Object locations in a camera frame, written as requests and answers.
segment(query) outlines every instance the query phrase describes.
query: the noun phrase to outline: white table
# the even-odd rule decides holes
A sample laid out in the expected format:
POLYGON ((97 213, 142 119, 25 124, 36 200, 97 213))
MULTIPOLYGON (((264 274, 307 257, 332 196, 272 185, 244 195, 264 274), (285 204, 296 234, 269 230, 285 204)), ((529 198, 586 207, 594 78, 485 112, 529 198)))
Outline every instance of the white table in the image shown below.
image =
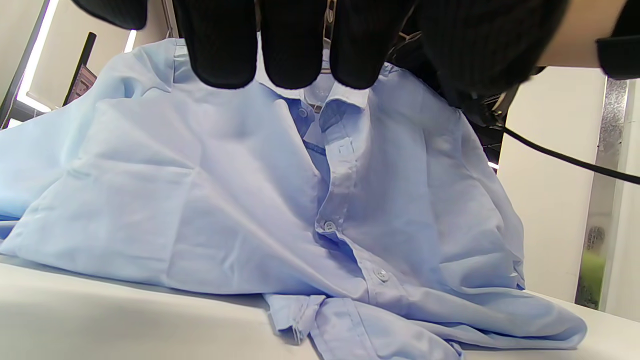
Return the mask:
MULTIPOLYGON (((583 317, 577 351, 468 351, 467 360, 640 359, 640 323, 583 317)), ((70 275, 0 256, 2 360, 318 360, 274 335, 261 297, 214 297, 70 275)))

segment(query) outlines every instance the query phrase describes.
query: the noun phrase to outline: light blue shirt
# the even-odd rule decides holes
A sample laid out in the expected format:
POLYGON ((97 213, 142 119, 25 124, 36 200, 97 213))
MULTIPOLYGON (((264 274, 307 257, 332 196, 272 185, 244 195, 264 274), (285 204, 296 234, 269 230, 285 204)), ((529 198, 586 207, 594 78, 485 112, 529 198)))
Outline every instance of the light blue shirt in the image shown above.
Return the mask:
POLYGON ((522 225, 464 116, 392 65, 370 90, 330 76, 283 90, 260 60, 252 84, 219 90, 169 39, 0 132, 0 154, 0 215, 20 218, 1 252, 265 294, 277 329, 310 334, 324 360, 574 348, 586 333, 521 291, 522 225))

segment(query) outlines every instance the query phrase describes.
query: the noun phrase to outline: gloved hand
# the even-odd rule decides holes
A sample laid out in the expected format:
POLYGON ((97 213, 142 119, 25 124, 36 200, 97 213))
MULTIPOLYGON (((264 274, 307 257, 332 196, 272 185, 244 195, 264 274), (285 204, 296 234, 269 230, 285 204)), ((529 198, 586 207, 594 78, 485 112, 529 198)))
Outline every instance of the gloved hand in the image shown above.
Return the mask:
MULTIPOLYGON (((88 13, 141 29, 147 0, 74 0, 88 13)), ((368 88, 409 16, 440 75, 468 92, 496 94, 527 79, 568 0, 338 0, 331 45, 334 78, 368 88)), ((254 77, 259 13, 268 76, 282 88, 311 84, 321 70, 327 0, 173 0, 191 64, 206 84, 241 88, 254 77)))

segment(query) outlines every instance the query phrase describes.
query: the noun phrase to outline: shirt button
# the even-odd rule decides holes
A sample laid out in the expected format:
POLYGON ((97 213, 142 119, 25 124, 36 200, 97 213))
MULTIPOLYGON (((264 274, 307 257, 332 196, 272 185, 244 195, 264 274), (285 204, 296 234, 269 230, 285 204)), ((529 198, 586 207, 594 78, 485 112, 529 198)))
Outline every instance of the shirt button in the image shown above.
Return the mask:
POLYGON ((327 221, 324 223, 324 230, 328 232, 332 232, 336 230, 335 224, 331 221, 327 221))
POLYGON ((376 270, 376 277, 379 278, 382 282, 389 281, 389 274, 382 269, 376 270))

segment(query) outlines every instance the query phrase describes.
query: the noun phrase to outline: black cable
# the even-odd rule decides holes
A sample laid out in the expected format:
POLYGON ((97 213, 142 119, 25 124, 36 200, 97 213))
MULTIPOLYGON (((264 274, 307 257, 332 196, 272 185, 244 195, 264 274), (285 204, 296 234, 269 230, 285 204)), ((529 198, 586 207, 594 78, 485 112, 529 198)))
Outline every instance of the black cable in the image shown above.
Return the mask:
POLYGON ((598 174, 604 175, 604 176, 609 176, 609 177, 613 177, 614 179, 618 179, 618 180, 622 180, 622 181, 626 181, 628 183, 632 183, 632 184, 636 184, 639 185, 640 184, 640 177, 639 176, 634 176, 634 175, 629 175, 629 174, 625 174, 624 172, 619 172, 619 171, 615 171, 615 170, 611 170, 609 168, 604 168, 598 165, 594 165, 591 163, 587 163, 585 161, 582 160, 578 160, 576 158, 572 158, 571 156, 567 156, 564 154, 561 154, 557 151, 553 151, 550 149, 547 149, 546 147, 542 147, 534 142, 531 142, 530 140, 527 140, 525 138, 523 138, 522 136, 520 136, 519 134, 517 134, 516 132, 514 132, 513 130, 507 128, 507 127, 499 127, 500 130, 502 130, 502 132, 504 132, 505 134, 509 135, 510 137, 514 138, 515 140, 518 140, 520 143, 522 143, 525 146, 528 146, 532 149, 534 149, 535 151, 541 152, 545 155, 549 155, 552 158, 556 158, 558 160, 562 160, 564 162, 567 162, 569 164, 575 165, 577 167, 581 167, 584 168, 586 170, 590 170, 593 172, 596 172, 598 174))

